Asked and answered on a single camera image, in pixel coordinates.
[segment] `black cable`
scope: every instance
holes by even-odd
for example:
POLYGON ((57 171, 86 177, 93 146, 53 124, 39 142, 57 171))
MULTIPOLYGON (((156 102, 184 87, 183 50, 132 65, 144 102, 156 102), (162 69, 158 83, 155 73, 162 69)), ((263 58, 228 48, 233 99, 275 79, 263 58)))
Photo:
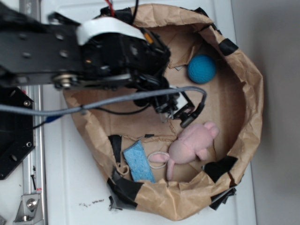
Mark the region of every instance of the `black cable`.
POLYGON ((132 16, 132 21, 131 21, 131 25, 134 23, 135 21, 135 17, 136 17, 136 13, 137 13, 137 8, 139 7, 139 0, 135 0, 135 11, 133 12, 133 16, 132 16))
POLYGON ((133 111, 133 112, 114 112, 114 111, 111 111, 109 109, 105 109, 105 108, 102 108, 102 107, 97 107, 95 109, 101 110, 101 111, 104 111, 104 112, 107 112, 107 113, 115 114, 115 115, 133 115, 133 114, 137 114, 137 113, 140 113, 140 112, 146 110, 149 106, 150 106, 150 104, 147 104, 144 108, 133 111))
POLYGON ((29 131, 29 130, 35 130, 41 126, 43 126, 44 124, 46 124, 47 121, 44 121, 34 127, 30 127, 30 128, 26 128, 26 129, 21 129, 21 130, 1 130, 0 129, 0 133, 16 133, 16 132, 23 132, 23 131, 29 131))

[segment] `rubber band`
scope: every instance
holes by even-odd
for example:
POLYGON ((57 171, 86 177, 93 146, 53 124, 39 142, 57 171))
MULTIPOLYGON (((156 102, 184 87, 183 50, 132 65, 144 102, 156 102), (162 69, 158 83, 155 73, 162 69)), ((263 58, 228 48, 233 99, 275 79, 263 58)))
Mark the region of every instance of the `rubber band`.
POLYGON ((163 164, 163 165, 161 165, 161 166, 152 166, 152 165, 151 165, 151 163, 150 163, 150 161, 149 161, 149 158, 151 158, 152 156, 154 156, 154 155, 156 155, 156 154, 162 154, 162 155, 169 156, 168 153, 163 152, 163 151, 155 151, 155 152, 151 153, 151 154, 148 155, 148 157, 147 157, 147 160, 148 160, 148 162, 149 162, 150 167, 151 167, 152 169, 155 169, 155 170, 156 170, 156 169, 164 168, 164 167, 167 165, 167 162, 165 162, 165 164, 163 164))

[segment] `brown paper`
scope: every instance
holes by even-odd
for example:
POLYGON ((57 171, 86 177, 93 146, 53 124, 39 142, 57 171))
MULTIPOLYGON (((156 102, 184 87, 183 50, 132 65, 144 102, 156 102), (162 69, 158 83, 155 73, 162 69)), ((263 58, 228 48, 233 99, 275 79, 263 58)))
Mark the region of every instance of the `brown paper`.
MULTIPOLYGON (((214 121, 220 133, 209 149, 209 160, 199 159, 186 164, 175 165, 174 180, 165 181, 166 168, 153 170, 156 183, 145 182, 135 202, 137 210, 159 214, 171 220, 187 218, 211 204, 211 197, 226 191, 230 185, 238 184, 260 142, 263 110, 263 79, 255 65, 240 50, 223 56, 219 43, 225 37, 211 26, 208 17, 190 10, 165 6, 141 5, 135 20, 136 26, 143 26, 161 35, 172 53, 165 77, 170 84, 198 86, 208 93, 206 106, 196 122, 214 121), (187 67, 190 59, 198 53, 211 56, 217 63, 215 78, 206 84, 195 84, 188 79, 187 67), (174 67, 183 66, 178 71, 174 67), (229 173, 216 183, 202 171, 202 165, 218 161, 224 156, 238 160, 229 173)), ((118 91, 88 90, 65 91, 68 106, 99 101, 101 99, 133 93, 135 90, 118 91)), ((194 105, 198 105, 201 94, 187 91, 194 105)), ((132 102, 105 106, 118 112, 139 109, 132 102)), ((153 108, 131 116, 118 116, 103 111, 90 110, 84 116, 73 115, 74 123, 87 143, 104 179, 111 177, 117 167, 109 135, 122 136, 122 150, 141 140, 146 155, 155 151, 167 152, 170 144, 182 131, 180 121, 169 120, 161 123, 153 108), (141 138, 154 134, 151 138, 141 138)), ((120 174, 131 179, 126 173, 127 164, 122 156, 120 174)))

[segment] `pink stuffed animal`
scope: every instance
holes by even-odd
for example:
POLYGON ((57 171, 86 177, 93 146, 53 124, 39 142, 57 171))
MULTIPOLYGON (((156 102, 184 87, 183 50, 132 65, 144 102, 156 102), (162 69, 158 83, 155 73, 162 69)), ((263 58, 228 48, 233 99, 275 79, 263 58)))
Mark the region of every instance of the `pink stuffed animal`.
POLYGON ((195 160, 207 159, 207 148, 213 143, 219 129, 214 122, 206 122, 204 125, 196 123, 189 125, 169 147, 169 154, 155 152, 149 156, 149 161, 154 163, 166 163, 167 179, 172 180, 174 164, 185 164, 195 160))

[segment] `black metal bracket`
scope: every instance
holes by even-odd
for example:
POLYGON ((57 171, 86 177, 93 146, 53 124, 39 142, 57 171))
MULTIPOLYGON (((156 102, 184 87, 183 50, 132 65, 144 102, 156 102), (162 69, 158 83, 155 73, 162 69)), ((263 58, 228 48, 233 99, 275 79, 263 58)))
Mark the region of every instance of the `black metal bracket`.
MULTIPOLYGON (((19 88, 0 89, 0 104, 32 109, 33 101, 19 88)), ((33 117, 0 112, 0 180, 34 149, 33 117)))

